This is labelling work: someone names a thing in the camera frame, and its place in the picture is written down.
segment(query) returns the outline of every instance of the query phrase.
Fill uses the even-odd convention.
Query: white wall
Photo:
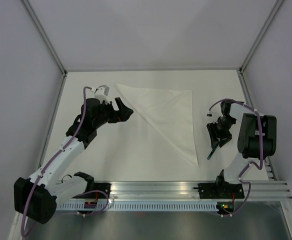
[[[276,0],[30,0],[70,70],[238,68]]]
[[[62,75],[18,0],[0,0],[0,240],[13,185],[34,171]]]
[[[292,191],[292,0],[286,0],[245,71],[258,109],[277,117],[273,164]]]

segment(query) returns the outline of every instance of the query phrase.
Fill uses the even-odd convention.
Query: metal floor
[[[291,237],[280,208],[249,202],[232,218],[210,212],[108,211],[87,218],[57,215],[47,224],[38,223],[27,239],[290,240]]]

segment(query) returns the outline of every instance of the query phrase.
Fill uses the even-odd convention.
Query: black bracket
[[[98,182],[98,183],[95,182],[93,189],[91,189],[90,191],[92,191],[92,190],[100,190],[100,191],[103,191],[104,193],[106,193],[106,195],[108,197],[110,197],[111,186],[112,186],[112,184],[107,183],[107,182]],[[86,195],[83,195],[83,196],[73,197],[73,199],[95,199],[96,196],[97,196],[98,199],[106,199],[105,195],[100,193],[100,192],[98,192],[97,195],[96,195],[95,192],[93,192],[93,193],[89,193],[89,194],[86,194]]]
[[[217,176],[215,182],[199,183],[198,190],[200,199],[244,199],[245,194],[242,184],[231,184],[224,180],[224,170]]]
[[[85,193],[89,192],[89,191],[94,191],[94,190],[100,190],[103,191],[104,193],[106,193],[106,195],[109,197],[111,194],[111,184],[107,183],[107,182],[94,182],[94,177],[91,175],[88,175],[84,172],[77,172],[74,174],[74,176],[78,176],[81,177],[82,179],[84,179],[87,182],[87,186],[85,189]],[[83,196],[74,196],[73,199],[106,199],[106,196],[100,192],[98,192],[97,194],[94,193],[88,193],[85,194]]]

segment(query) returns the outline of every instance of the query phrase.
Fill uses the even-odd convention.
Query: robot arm
[[[275,153],[277,120],[271,115],[257,114],[245,103],[232,99],[223,100],[220,107],[222,116],[217,122],[207,124],[212,148],[208,157],[218,146],[222,147],[232,139],[229,130],[236,121],[241,123],[237,140],[238,153],[232,163],[217,176],[215,183],[198,185],[204,193],[209,193],[208,196],[204,193],[200,194],[200,198],[211,199],[213,196],[214,199],[232,199],[234,194],[237,199],[243,199],[245,196],[240,177],[242,178],[249,168],[244,172],[243,170],[248,165],[258,166],[256,162],[260,162],[259,166],[262,166],[262,161]],[[262,135],[262,144],[260,144],[260,135]]]
[[[41,224],[51,219],[57,206],[78,194],[94,189],[94,178],[83,172],[76,173],[67,182],[57,184],[57,181],[71,162],[97,136],[99,127],[105,123],[126,122],[134,111],[126,107],[119,97],[115,98],[118,110],[114,110],[112,102],[107,98],[109,87],[106,85],[99,86],[93,92],[94,98],[85,100],[85,109],[83,105],[81,114],[75,118],[52,159],[31,174],[28,179],[20,177],[15,182],[14,206],[17,212],[24,212],[34,185],[27,216]]]

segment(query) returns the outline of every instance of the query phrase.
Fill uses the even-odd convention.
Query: white cloth
[[[116,84],[123,98],[187,161],[199,167],[193,130],[193,92]]]

